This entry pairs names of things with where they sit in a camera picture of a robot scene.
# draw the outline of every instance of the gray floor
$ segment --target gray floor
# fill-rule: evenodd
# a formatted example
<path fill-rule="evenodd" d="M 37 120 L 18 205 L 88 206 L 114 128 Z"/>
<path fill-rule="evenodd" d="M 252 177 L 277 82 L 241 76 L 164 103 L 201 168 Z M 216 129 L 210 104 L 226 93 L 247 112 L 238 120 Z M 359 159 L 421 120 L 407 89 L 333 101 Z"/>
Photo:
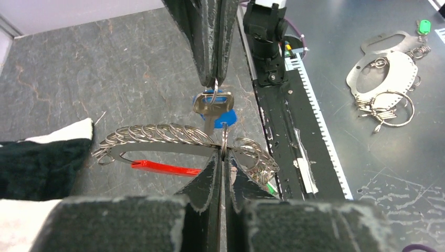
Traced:
<path fill-rule="evenodd" d="M 358 118 L 345 79 L 363 56 L 360 45 L 383 32 L 415 35 L 416 19 L 433 29 L 443 19 L 424 1 L 288 1 L 287 17 L 304 32 L 311 84 L 356 200 L 387 214 L 400 245 L 445 250 L 445 44 L 435 32 L 432 52 L 417 62 L 422 84 L 410 97 L 413 121 L 372 135 L 372 119 Z"/>
<path fill-rule="evenodd" d="M 412 33 L 427 18 L 444 28 L 424 1 L 288 1 L 287 16 L 305 33 L 304 59 L 345 175 L 357 200 L 371 200 L 393 224 L 400 245 L 445 249 L 445 45 L 429 35 L 433 52 L 418 61 L 422 85 L 410 96 L 417 114 L 400 129 L 371 135 L 345 84 L 362 56 L 360 44 L 381 32 Z M 248 67 L 235 33 L 224 89 L 236 96 L 230 137 L 264 144 Z M 176 122 L 201 126 L 191 112 L 202 91 L 186 43 L 164 9 L 16 39 L 0 77 L 2 140 L 46 134 L 79 119 L 96 125 L 95 146 L 123 125 Z M 202 167 L 205 159 L 165 153 L 134 158 Z M 147 174 L 120 163 L 100 167 L 89 159 L 75 194 L 172 194 L 189 179 Z"/>

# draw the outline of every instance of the key head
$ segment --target key head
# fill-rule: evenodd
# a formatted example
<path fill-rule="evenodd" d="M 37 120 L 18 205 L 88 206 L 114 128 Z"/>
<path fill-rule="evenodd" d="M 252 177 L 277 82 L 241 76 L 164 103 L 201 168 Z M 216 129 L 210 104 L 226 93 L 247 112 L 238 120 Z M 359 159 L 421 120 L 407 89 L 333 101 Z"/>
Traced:
<path fill-rule="evenodd" d="M 234 107 L 234 97 L 230 92 L 219 92 L 216 94 L 214 103 L 210 103 L 212 92 L 198 94 L 193 103 L 193 111 L 204 116 L 218 116 L 229 112 Z"/>

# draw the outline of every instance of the black and white towel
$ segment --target black and white towel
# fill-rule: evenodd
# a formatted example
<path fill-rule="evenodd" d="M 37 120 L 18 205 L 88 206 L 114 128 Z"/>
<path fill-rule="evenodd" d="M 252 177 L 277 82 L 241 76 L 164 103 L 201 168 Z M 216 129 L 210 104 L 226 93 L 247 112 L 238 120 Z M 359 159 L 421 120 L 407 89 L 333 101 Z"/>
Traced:
<path fill-rule="evenodd" d="M 69 196 L 93 137 L 91 118 L 48 135 L 0 142 L 0 198 L 47 201 Z"/>

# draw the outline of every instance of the green key tag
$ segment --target green key tag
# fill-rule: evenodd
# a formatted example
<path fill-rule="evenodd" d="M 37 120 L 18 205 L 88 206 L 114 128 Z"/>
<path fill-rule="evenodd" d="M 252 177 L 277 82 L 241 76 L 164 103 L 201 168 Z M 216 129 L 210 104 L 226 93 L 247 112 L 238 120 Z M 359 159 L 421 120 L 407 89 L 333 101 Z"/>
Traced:
<path fill-rule="evenodd" d="M 431 31 L 431 22 L 424 19 L 419 23 L 419 30 L 417 31 L 420 35 L 426 35 Z"/>

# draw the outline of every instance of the key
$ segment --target key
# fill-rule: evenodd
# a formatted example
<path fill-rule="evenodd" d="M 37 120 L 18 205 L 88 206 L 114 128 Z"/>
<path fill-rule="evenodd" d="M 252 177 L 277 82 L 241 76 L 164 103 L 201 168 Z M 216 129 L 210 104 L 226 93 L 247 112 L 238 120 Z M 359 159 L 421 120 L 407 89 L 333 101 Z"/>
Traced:
<path fill-rule="evenodd" d="M 215 121 L 234 107 L 234 97 L 230 92 L 217 93 L 213 104 L 212 97 L 213 91 L 200 93 L 193 104 L 193 111 L 204 117 L 204 133 L 207 135 L 213 134 Z"/>

